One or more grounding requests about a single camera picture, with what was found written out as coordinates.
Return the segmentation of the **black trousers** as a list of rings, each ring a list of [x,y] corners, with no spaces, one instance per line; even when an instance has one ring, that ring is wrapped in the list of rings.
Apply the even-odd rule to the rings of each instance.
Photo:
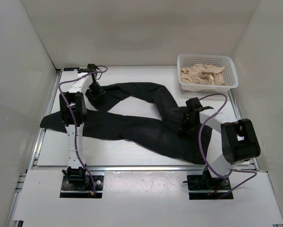
[[[95,110],[87,111],[83,136],[103,140],[130,140],[160,155],[182,159],[193,164],[204,164],[198,145],[198,132],[183,129],[186,106],[179,107],[169,90],[150,82],[117,83],[101,87],[104,94],[95,98],[92,86],[86,97]],[[127,99],[154,104],[160,120],[110,113],[115,105]]]

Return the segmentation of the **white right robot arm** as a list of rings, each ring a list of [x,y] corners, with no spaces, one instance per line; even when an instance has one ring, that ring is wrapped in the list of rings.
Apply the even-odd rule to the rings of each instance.
[[[195,97],[186,101],[187,113],[184,114],[180,131],[197,139],[200,157],[206,170],[202,183],[207,189],[215,188],[220,179],[228,178],[234,168],[245,161],[260,155],[260,146],[251,120],[241,119],[223,112],[227,100],[219,109],[203,106]],[[221,136],[221,154],[212,162],[207,160],[209,151],[204,152],[202,143],[203,129],[208,126]]]

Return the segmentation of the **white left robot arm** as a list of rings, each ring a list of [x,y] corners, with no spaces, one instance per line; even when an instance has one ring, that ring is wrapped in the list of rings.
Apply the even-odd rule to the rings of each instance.
[[[65,125],[68,136],[69,162],[64,172],[68,181],[82,190],[88,188],[96,191],[96,183],[83,161],[83,128],[87,120],[87,109],[84,99],[86,91],[91,87],[91,92],[98,97],[104,93],[97,82],[97,74],[107,70],[100,70],[98,66],[89,64],[86,69],[80,69],[76,79],[63,81],[58,84],[60,92],[60,116]]]

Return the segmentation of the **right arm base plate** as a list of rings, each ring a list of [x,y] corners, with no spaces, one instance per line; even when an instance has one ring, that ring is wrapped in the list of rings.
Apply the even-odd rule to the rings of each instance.
[[[183,183],[188,185],[189,200],[232,200],[232,192],[228,178],[207,181],[202,175],[187,175]]]

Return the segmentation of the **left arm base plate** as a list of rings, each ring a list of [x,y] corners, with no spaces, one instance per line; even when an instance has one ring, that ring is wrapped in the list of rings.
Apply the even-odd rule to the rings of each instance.
[[[60,198],[100,199],[103,194],[104,175],[91,177],[82,168],[62,170]]]

